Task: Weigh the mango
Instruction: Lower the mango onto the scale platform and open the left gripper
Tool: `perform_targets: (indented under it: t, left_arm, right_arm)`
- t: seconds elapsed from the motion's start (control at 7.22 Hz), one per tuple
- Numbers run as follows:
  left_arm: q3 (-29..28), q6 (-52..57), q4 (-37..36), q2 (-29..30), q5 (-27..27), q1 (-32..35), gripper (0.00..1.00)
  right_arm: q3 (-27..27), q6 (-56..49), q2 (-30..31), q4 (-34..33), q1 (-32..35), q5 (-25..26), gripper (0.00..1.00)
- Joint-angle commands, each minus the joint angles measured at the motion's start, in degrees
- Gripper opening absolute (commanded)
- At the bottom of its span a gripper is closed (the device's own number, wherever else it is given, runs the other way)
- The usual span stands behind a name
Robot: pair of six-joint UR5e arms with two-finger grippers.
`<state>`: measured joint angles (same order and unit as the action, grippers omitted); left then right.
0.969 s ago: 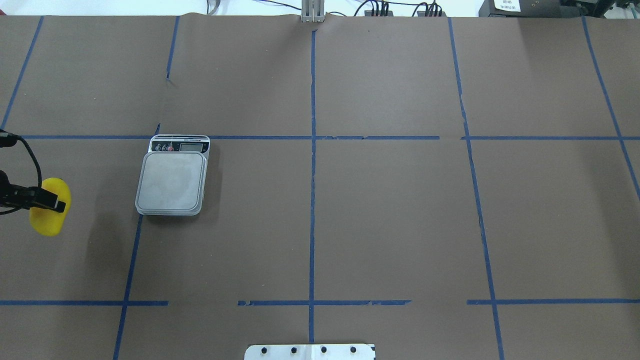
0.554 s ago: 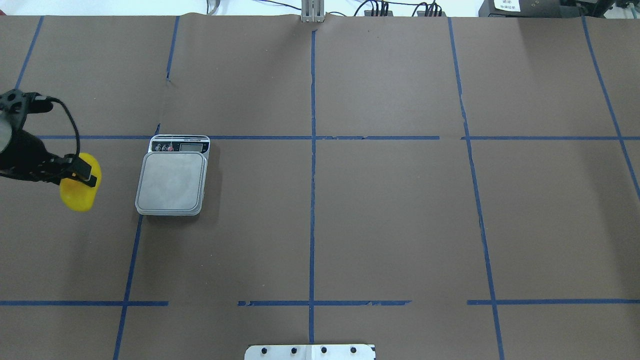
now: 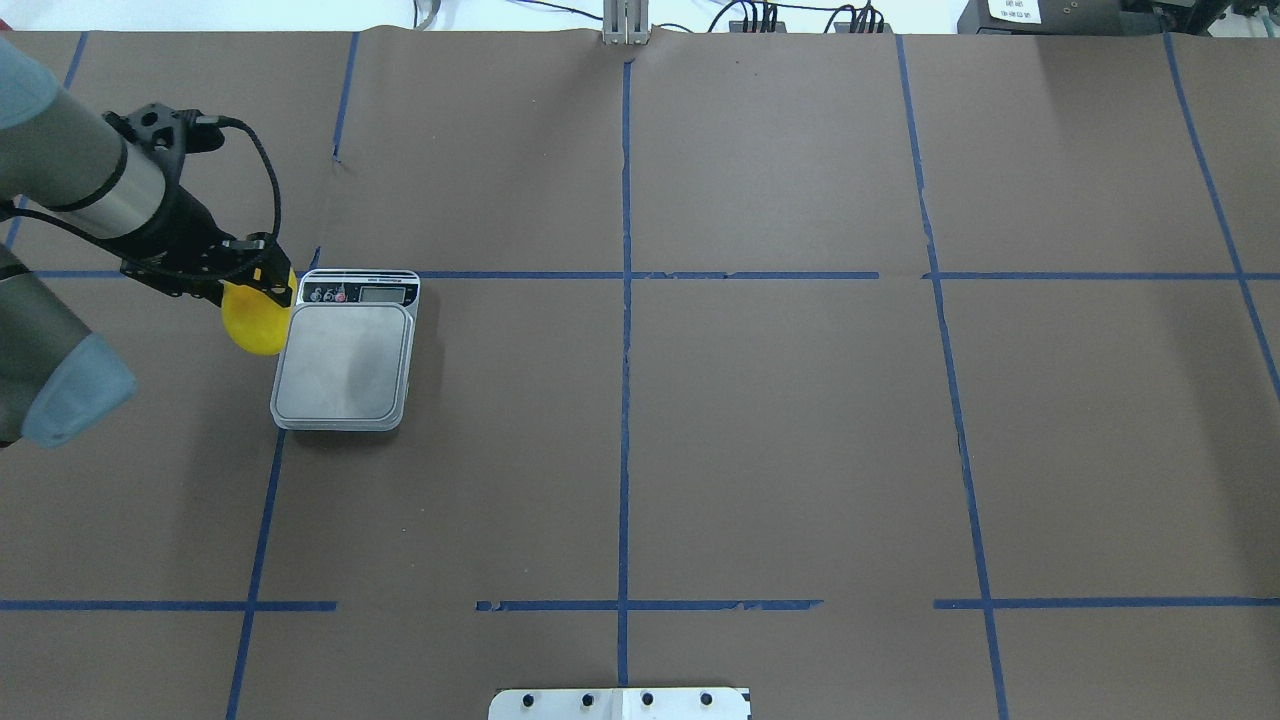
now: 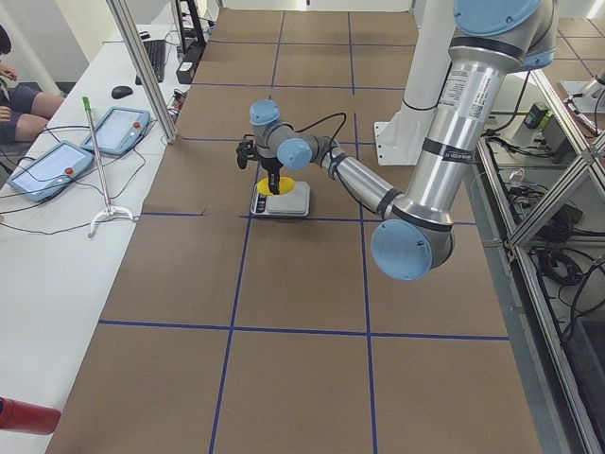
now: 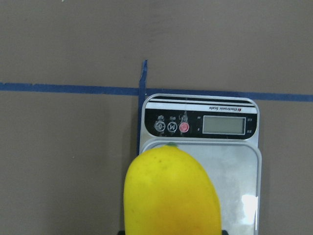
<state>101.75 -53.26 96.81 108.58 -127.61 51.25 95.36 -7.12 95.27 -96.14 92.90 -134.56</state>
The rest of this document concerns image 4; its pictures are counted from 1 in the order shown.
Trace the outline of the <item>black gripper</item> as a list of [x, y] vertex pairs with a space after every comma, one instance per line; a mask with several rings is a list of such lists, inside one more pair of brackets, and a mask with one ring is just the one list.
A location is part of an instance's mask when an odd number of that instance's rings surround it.
[[268, 173], [268, 190], [272, 195], [280, 194], [280, 169], [282, 163], [277, 157], [260, 156], [261, 167]]

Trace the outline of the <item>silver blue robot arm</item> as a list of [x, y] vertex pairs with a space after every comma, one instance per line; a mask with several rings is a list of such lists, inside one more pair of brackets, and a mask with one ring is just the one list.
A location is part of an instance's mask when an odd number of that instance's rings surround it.
[[554, 1], [456, 1], [453, 19], [452, 66], [406, 191], [347, 155], [335, 139], [295, 131], [269, 99], [251, 105], [253, 137], [236, 150], [240, 168], [257, 161], [267, 171], [271, 196], [280, 192], [282, 167], [323, 168], [383, 220], [372, 234], [372, 257], [381, 272], [401, 281], [425, 276], [451, 255], [450, 209], [505, 76], [549, 65], [556, 47]]

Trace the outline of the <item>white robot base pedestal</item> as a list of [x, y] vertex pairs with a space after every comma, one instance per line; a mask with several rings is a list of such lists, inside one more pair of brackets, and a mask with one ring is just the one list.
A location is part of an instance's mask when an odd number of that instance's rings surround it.
[[402, 104], [388, 122], [374, 124], [378, 164], [414, 166], [434, 119], [451, 59], [448, 46], [455, 31], [452, 1], [413, 1], [410, 10], [419, 29]]

